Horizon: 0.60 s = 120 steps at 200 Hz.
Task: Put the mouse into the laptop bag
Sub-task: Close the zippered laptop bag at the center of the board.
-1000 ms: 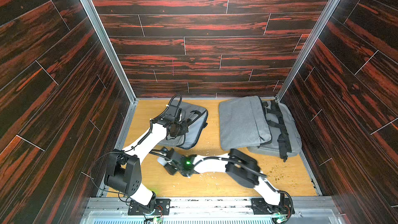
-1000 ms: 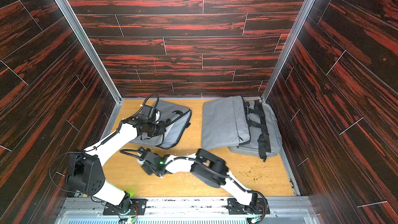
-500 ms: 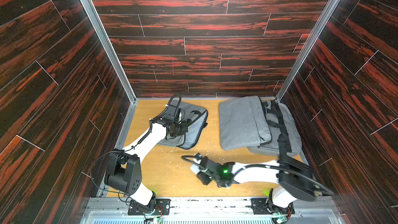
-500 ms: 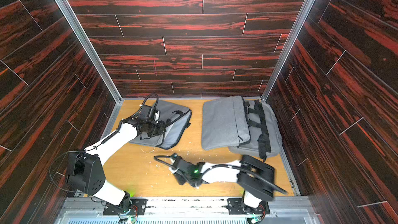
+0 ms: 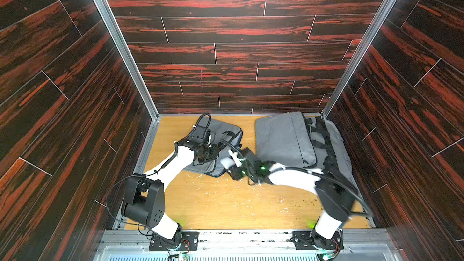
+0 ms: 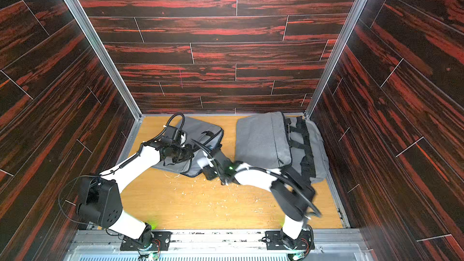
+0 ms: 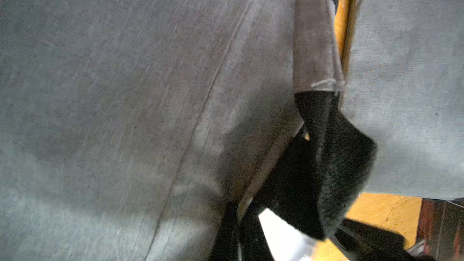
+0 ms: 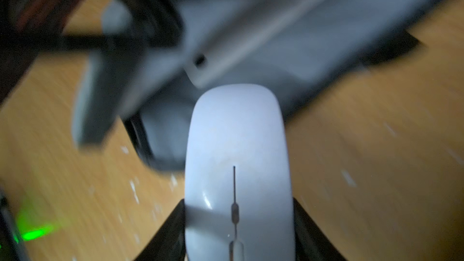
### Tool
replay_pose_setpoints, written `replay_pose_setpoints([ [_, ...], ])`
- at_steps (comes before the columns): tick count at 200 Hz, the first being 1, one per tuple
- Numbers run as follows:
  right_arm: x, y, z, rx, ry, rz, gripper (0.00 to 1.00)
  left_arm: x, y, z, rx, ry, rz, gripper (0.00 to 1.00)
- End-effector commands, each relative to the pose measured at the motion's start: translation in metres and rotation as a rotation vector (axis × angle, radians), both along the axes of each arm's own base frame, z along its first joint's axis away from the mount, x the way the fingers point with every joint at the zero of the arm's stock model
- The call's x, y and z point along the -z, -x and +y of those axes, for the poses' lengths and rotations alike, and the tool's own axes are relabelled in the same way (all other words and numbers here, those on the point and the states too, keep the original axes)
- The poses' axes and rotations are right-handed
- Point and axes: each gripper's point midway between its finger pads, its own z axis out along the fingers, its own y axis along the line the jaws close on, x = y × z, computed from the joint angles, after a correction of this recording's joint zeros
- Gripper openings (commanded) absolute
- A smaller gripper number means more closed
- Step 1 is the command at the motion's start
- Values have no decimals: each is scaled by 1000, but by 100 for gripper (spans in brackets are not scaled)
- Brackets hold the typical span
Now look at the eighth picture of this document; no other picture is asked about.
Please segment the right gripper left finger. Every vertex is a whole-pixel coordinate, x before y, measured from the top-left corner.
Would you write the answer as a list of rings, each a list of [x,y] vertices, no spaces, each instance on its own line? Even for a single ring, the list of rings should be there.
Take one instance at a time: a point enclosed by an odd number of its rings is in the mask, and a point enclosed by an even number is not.
[[[134,261],[184,261],[185,223],[186,206],[182,199]]]

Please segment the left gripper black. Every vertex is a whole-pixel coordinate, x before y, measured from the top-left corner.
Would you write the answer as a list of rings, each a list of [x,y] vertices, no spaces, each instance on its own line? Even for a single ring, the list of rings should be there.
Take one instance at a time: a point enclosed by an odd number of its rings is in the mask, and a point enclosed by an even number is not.
[[[64,32],[84,0],[1,0],[1,99],[27,74],[39,53],[107,49],[111,41],[127,50],[147,40],[150,47],[176,46],[182,21],[169,0],[120,0],[142,28],[133,36]]]

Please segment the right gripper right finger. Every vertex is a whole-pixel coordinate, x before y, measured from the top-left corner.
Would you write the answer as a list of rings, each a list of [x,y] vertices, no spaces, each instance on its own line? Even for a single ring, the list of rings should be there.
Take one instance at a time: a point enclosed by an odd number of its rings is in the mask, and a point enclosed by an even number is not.
[[[296,261],[347,261],[293,198]]]

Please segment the white mouse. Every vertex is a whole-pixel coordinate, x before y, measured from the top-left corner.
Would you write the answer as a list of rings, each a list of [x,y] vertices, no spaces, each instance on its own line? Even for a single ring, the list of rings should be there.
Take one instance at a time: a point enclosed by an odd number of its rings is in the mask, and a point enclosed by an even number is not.
[[[285,129],[259,85],[213,88],[188,133],[185,197],[190,261],[293,261],[294,206]]]

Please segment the grey laptop bag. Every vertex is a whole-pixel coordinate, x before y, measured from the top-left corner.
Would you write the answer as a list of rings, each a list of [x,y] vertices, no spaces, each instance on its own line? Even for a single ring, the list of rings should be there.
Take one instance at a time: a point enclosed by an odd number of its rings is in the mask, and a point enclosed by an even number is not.
[[[193,107],[206,90],[262,85],[289,117],[344,73],[414,49],[408,28],[440,1],[165,0],[180,41],[155,48],[147,42],[154,29],[115,0],[103,33],[129,42],[90,53],[72,138],[78,147],[101,145],[120,118],[148,166],[181,170]]]

